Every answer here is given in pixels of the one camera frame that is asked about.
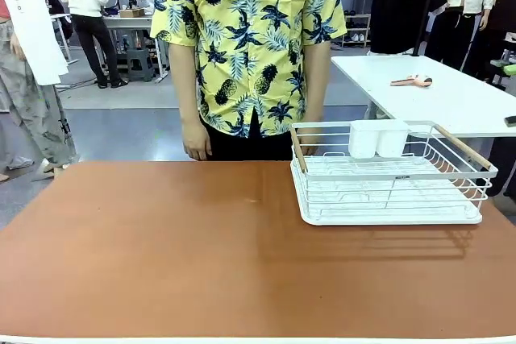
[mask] person in yellow shirt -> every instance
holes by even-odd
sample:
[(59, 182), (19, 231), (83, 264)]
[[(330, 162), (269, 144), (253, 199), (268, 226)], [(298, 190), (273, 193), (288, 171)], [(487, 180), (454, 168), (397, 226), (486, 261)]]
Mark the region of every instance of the person in yellow shirt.
[(323, 116), (330, 41), (346, 32), (340, 0), (155, 0), (155, 6), (152, 36), (170, 43), (188, 155), (291, 159), (290, 124)]

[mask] forearm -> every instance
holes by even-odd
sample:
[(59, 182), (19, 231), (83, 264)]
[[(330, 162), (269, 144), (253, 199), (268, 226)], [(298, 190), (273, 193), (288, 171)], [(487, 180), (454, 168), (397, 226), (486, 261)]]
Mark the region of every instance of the forearm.
[(195, 48), (170, 44), (169, 57), (181, 122), (198, 121), (199, 113), (195, 95)]
[(319, 121), (324, 114), (324, 97), (330, 80), (330, 42), (305, 46), (305, 121)]

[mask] pineapple print shirt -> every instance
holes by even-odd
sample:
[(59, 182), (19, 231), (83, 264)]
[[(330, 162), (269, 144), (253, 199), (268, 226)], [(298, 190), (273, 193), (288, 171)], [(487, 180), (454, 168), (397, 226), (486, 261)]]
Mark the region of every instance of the pineapple print shirt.
[(196, 47), (198, 107), (215, 129), (263, 136), (303, 118), (303, 47), (346, 32), (340, 0), (155, 0), (152, 36)]

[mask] short sleeve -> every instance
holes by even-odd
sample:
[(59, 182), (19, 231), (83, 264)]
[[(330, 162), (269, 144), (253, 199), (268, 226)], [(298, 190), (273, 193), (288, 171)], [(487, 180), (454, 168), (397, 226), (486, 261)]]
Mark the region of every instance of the short sleeve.
[(151, 36), (171, 44), (195, 46), (198, 37), (194, 0), (154, 0)]
[(306, 0), (302, 22), (305, 46), (321, 44), (347, 32), (340, 0)]

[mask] dish rack handle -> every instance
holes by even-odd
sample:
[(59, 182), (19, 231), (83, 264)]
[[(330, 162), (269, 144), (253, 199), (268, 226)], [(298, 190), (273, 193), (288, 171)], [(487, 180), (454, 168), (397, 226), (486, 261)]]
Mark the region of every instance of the dish rack handle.
[(308, 167), (306, 166), (305, 156), (303, 155), (301, 144), (299, 143), (298, 134), (292, 127), (290, 127), (290, 136), (292, 137), (293, 151), (299, 160), (299, 165), (301, 166), (301, 172), (306, 173), (308, 171)]
[(492, 164), (482, 155), (479, 155), (477, 152), (475, 152), (470, 146), (460, 141), (458, 138), (456, 138), (454, 135), (452, 135), (450, 132), (448, 132), (446, 129), (444, 129), (442, 126), (435, 124), (435, 129), (443, 135), (445, 138), (451, 141), (456, 147), (458, 147), (461, 151), (464, 151), (469, 157), (471, 157), (473, 160), (475, 160), (478, 164), (480, 164), (482, 167), (489, 170), (492, 166)]

